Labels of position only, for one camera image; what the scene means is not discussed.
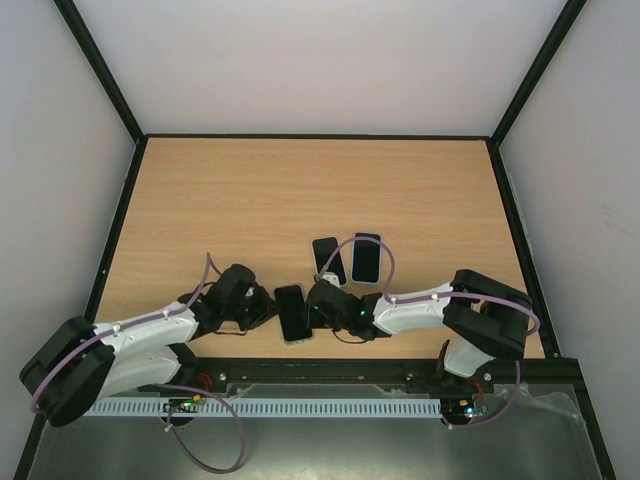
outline white wall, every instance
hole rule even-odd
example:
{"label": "white wall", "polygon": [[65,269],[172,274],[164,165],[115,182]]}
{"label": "white wall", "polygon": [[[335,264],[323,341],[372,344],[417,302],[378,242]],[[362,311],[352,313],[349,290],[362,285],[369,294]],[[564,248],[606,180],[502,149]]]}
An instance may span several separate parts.
{"label": "white wall", "polygon": [[562,353],[618,478],[640,420],[640,3],[587,3],[503,146]]}
{"label": "white wall", "polygon": [[76,0],[146,132],[490,135],[565,0]]}
{"label": "white wall", "polygon": [[133,152],[49,0],[0,14],[0,478],[33,415],[18,372],[82,314]]}

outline smartphone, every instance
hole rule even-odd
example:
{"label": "smartphone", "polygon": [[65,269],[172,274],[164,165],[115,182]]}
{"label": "smartphone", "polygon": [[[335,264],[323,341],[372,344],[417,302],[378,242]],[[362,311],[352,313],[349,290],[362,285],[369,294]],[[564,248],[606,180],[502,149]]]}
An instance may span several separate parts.
{"label": "smartphone", "polygon": [[[358,232],[356,237],[370,237],[380,240],[375,233]],[[380,245],[366,240],[353,242],[353,263],[351,279],[357,283],[378,283],[380,281]]]}
{"label": "smartphone", "polygon": [[313,330],[308,328],[305,317],[305,302],[300,285],[288,285],[276,288],[276,303],[280,310],[280,326],[284,343],[295,345],[306,342],[313,337]]}
{"label": "smartphone", "polygon": [[[336,237],[316,238],[311,242],[311,245],[313,246],[313,256],[316,260],[316,272],[320,273],[331,254],[338,248],[338,239]],[[338,276],[340,285],[347,284],[347,274],[344,271],[340,252],[331,260],[328,271]]]}

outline black metal frame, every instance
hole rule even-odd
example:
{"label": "black metal frame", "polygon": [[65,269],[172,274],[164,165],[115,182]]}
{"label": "black metal frame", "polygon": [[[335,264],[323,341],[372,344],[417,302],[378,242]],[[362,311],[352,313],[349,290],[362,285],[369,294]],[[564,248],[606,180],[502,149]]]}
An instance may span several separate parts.
{"label": "black metal frame", "polygon": [[[296,134],[150,134],[145,135],[138,125],[120,88],[111,74],[104,58],[93,40],[73,0],[53,0],[66,21],[69,29],[76,38],[80,48],[91,64],[96,76],[103,85],[107,95],[120,115],[131,137],[136,142],[136,149],[129,168],[120,202],[116,210],[111,230],[106,242],[100,267],[91,291],[85,311],[85,317],[95,320],[100,304],[102,292],[109,273],[109,268],[115,254],[116,246],[124,224],[129,202],[133,194],[136,178],[143,160],[145,148],[149,138],[279,138],[279,139],[344,139],[344,140],[475,140],[486,142],[491,164],[496,177],[505,214],[513,237],[516,253],[523,273],[527,290],[532,297],[533,307],[541,318],[540,337],[546,359],[522,361],[522,377],[529,383],[537,384],[570,384],[573,386],[582,416],[587,422],[587,428],[593,444],[602,475],[607,480],[615,479],[615,474],[607,453],[593,406],[584,384],[582,372],[576,360],[563,359],[556,340],[549,312],[540,287],[526,234],[520,219],[517,205],[513,196],[509,178],[500,155],[500,145],[504,141],[518,114],[533,92],[542,74],[551,62],[562,40],[576,20],[586,0],[568,0],[551,32],[542,45],[531,68],[527,72],[516,95],[509,104],[491,138],[487,136],[459,136],[459,135],[296,135]],[[212,373],[223,373],[223,376],[212,375],[217,387],[229,383],[240,384],[248,377],[254,381],[268,383],[296,383],[300,377],[304,382],[351,382],[355,379],[361,382],[361,377],[369,377],[372,383],[378,385],[396,385],[408,391],[419,391],[424,386],[419,383],[416,372],[434,369],[435,359],[432,360],[277,360],[277,359],[201,359],[200,365]],[[487,366],[495,383],[510,383],[515,375],[513,363],[494,361]],[[42,415],[35,417],[29,433],[22,458],[16,470],[15,479],[26,479],[31,469],[37,450],[45,420]]]}

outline wooden table surface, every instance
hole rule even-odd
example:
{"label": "wooden table surface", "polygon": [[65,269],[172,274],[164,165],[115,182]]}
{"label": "wooden table surface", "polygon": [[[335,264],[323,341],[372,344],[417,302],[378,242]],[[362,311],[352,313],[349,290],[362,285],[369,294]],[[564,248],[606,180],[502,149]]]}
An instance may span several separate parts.
{"label": "wooden table surface", "polygon": [[[393,293],[451,281],[461,268],[524,289],[484,142],[152,138],[97,321],[140,315],[193,290],[207,251],[221,269],[251,268],[271,295],[292,283],[307,292],[311,241],[358,231],[381,234],[392,249]],[[351,249],[342,255],[349,270]],[[383,258],[383,278],[388,270]],[[244,337],[208,335],[190,347],[210,357],[436,358],[453,337],[442,327],[347,345],[316,330],[287,346],[273,318]],[[526,357],[543,356],[539,337],[529,338]]]}

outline wire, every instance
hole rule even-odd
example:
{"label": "wire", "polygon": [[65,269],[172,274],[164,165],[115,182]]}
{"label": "wire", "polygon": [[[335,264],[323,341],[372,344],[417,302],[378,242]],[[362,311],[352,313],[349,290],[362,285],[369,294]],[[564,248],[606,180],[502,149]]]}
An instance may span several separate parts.
{"label": "wire", "polygon": [[245,459],[244,457],[245,457],[245,455],[247,453],[247,444],[248,444],[247,431],[245,430],[244,425],[242,424],[242,421],[240,420],[240,416],[238,415],[238,412],[235,411],[235,409],[231,406],[231,404],[229,402],[227,402],[221,396],[216,395],[215,393],[207,392],[206,390],[201,390],[199,388],[185,387],[185,386],[182,386],[182,385],[167,385],[167,384],[158,384],[156,386],[160,387],[160,388],[171,389],[171,390],[181,390],[181,391],[184,391],[184,392],[199,393],[200,395],[204,395],[206,397],[213,398],[214,400],[219,402],[224,408],[226,408],[229,411],[229,413],[233,416],[233,418],[235,419],[236,424],[238,425],[238,429],[240,430],[240,454],[238,455],[238,459],[235,461],[235,463],[233,465],[231,465],[229,468],[216,468],[216,467],[212,467],[210,465],[207,465],[206,463],[204,463],[201,460],[199,460],[198,458],[196,458],[196,456],[191,452],[191,450],[189,450],[189,447],[187,447],[185,445],[185,443],[180,438],[180,435],[178,435],[178,432],[176,431],[174,426],[171,424],[171,418],[173,417],[173,414],[180,408],[179,405],[175,406],[175,407],[171,408],[171,410],[169,410],[169,413],[167,414],[167,421],[166,421],[167,428],[166,428],[166,430],[171,432],[171,434],[173,435],[173,438],[175,438],[177,440],[178,444],[182,448],[182,451],[189,458],[189,460],[191,460],[196,466],[200,467],[205,472],[216,473],[216,474],[225,474],[225,473],[235,472],[240,467],[242,467],[242,464],[244,463],[244,459]]}
{"label": "wire", "polygon": [[489,425],[490,423],[497,421],[500,417],[502,417],[505,413],[507,413],[507,410],[509,410],[509,408],[511,408],[511,405],[513,405],[513,403],[516,401],[519,390],[520,390],[520,362],[516,360],[516,382],[515,382],[515,385],[513,386],[513,393],[511,394],[511,397],[509,397],[509,400],[507,401],[506,405],[502,407],[502,410],[500,410],[498,413],[496,413],[492,417],[489,417],[486,420],[482,420],[481,422],[478,422],[478,423],[468,423],[466,425],[453,425],[449,423],[449,421],[444,416],[442,416],[442,422],[447,426],[449,430],[466,430],[469,428],[484,427],[485,425]]}
{"label": "wire", "polygon": [[201,380],[202,383],[204,383],[204,387],[206,390],[211,390],[211,387],[213,386],[213,380],[211,380],[211,377],[208,374],[202,372],[196,375],[195,378]]}
{"label": "wire", "polygon": [[211,254],[207,253],[207,263],[205,265],[205,269],[202,274],[202,279],[200,280],[200,284],[198,285],[198,288],[196,288],[195,292],[193,292],[193,295],[191,296],[189,301],[185,305],[178,308],[177,310],[170,311],[170,312],[162,311],[160,313],[152,313],[149,315],[142,316],[136,320],[127,322],[125,324],[116,323],[115,328],[112,328],[110,330],[105,330],[102,333],[94,335],[93,337],[88,339],[86,342],[81,343],[76,348],[71,350],[71,352],[69,352],[62,360],[60,360],[60,362],[55,367],[51,369],[51,372],[49,372],[49,374],[46,377],[44,377],[44,380],[40,383],[40,385],[38,385],[38,388],[36,388],[36,391],[33,393],[33,397],[31,398],[31,405],[30,405],[31,411],[33,413],[40,413],[40,406],[38,405],[38,400],[40,400],[42,393],[46,390],[46,388],[49,386],[51,381],[55,378],[56,375],[58,375],[58,373],[60,373],[60,371],[64,367],[66,367],[72,360],[74,360],[78,355],[80,355],[82,352],[87,350],[94,343],[99,342],[100,340],[102,340],[105,337],[108,337],[109,335],[117,334],[118,332],[128,330],[129,328],[135,327],[137,325],[151,322],[153,320],[158,320],[160,318],[164,318],[165,316],[179,315],[181,313],[186,312],[189,309],[189,307],[191,307],[191,305],[193,305],[193,303],[198,299],[198,296],[202,292],[205,282],[207,281],[207,277],[209,276],[209,269],[211,268],[213,268],[216,272],[219,272],[218,267],[216,267],[215,264],[213,263]]}
{"label": "wire", "polygon": [[390,290],[390,287],[391,287],[391,280],[393,280],[393,276],[396,273],[396,259],[393,256],[393,252],[391,252],[391,249],[387,245],[385,245],[384,242],[382,242],[381,240],[378,240],[376,238],[354,236],[354,237],[348,238],[345,241],[343,241],[342,243],[340,243],[340,245],[338,245],[336,247],[336,249],[333,251],[333,253],[329,256],[329,259],[327,260],[327,263],[325,263],[324,267],[322,267],[322,269],[318,273],[318,277],[322,278],[322,276],[329,269],[329,265],[331,265],[331,261],[340,252],[340,250],[342,250],[342,248],[345,245],[348,245],[349,243],[355,242],[357,240],[358,241],[359,240],[364,240],[364,241],[369,241],[369,242],[375,243],[375,244],[379,245],[380,247],[382,247],[384,249],[384,251],[387,252],[387,255],[389,255],[389,260],[391,261],[391,270],[389,271],[389,275],[387,276],[387,279],[384,282],[384,287],[382,289],[382,296],[389,303],[392,303],[394,305],[406,305],[406,304],[409,304],[409,303],[417,303],[417,302],[423,302],[423,301],[427,301],[427,300],[438,300],[440,298],[451,298],[451,297],[467,298],[467,299],[470,299],[470,300],[482,300],[482,301],[485,301],[485,302],[497,303],[497,304],[500,304],[500,305],[504,305],[506,307],[513,308],[514,310],[522,312],[525,315],[527,315],[529,318],[531,318],[533,320],[533,327],[531,327],[531,329],[529,329],[527,331],[527,336],[533,335],[534,333],[536,333],[540,329],[540,319],[538,318],[538,316],[531,309],[523,307],[522,305],[520,305],[518,303],[515,303],[515,302],[512,302],[510,300],[505,300],[503,298],[493,297],[491,295],[483,295],[483,294],[480,294],[480,293],[470,293],[470,292],[438,292],[438,293],[433,293],[431,295],[422,295],[422,296],[419,296],[419,297],[405,298],[405,299],[399,299],[399,298],[392,297],[389,294],[389,290]]}
{"label": "wire", "polygon": [[333,333],[333,336],[336,337],[338,340],[340,340],[342,343],[348,343],[349,345],[362,345],[363,343],[367,343],[369,340],[362,340],[360,342],[349,342],[347,340],[343,340],[338,336],[338,332],[336,332],[335,330],[331,330],[331,333]]}
{"label": "wire", "polygon": [[484,389],[482,388],[482,386],[473,378],[469,380],[469,383],[471,383],[473,386],[475,386],[478,389],[478,397],[480,397],[484,402],[484,404],[487,407],[489,407],[489,400],[487,399],[487,396],[485,395]]}

